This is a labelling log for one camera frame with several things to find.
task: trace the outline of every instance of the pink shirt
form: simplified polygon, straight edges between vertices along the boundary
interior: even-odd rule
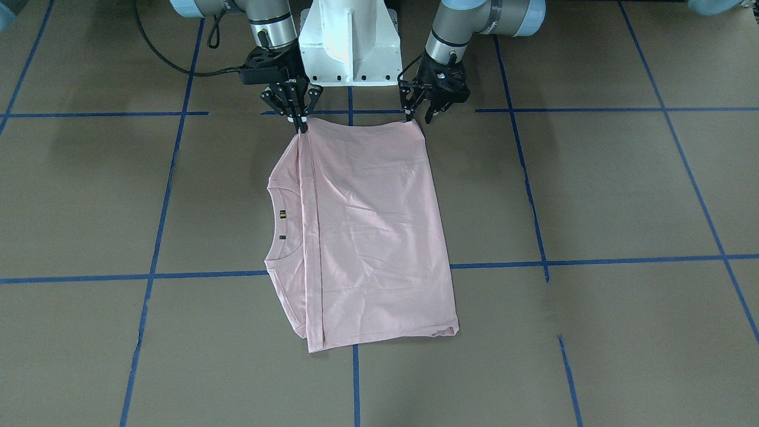
[[[310,353],[458,331],[424,136],[416,122],[348,127],[311,118],[269,178],[266,256]]]

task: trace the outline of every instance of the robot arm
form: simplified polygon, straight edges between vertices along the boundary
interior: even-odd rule
[[[246,14],[257,47],[245,59],[240,79],[243,84],[268,84],[261,99],[294,123],[296,131],[307,130],[306,118],[323,89],[306,75],[288,0],[171,1],[184,17]]]
[[[472,34],[531,36],[545,15],[545,0],[442,0],[424,52],[414,60],[421,60],[416,77],[398,78],[406,118],[413,118],[424,100],[430,101],[426,123],[467,100],[467,73],[461,60]]]

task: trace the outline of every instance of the light blue joint cap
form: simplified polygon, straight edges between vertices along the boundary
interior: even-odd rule
[[[703,16],[721,14],[740,3],[740,0],[688,0],[688,7]]]
[[[454,11],[468,11],[470,9],[479,8],[484,5],[487,0],[442,0],[442,3],[449,9]]]
[[[8,6],[4,5],[3,2],[0,2],[0,31],[8,28],[8,25],[11,25],[15,21],[16,14]]]
[[[543,25],[544,19],[546,19],[546,0],[530,0],[527,13],[524,14],[524,20],[514,37],[532,36],[537,33],[540,26]]]
[[[172,0],[172,6],[183,17],[203,17],[195,4],[195,0]]]

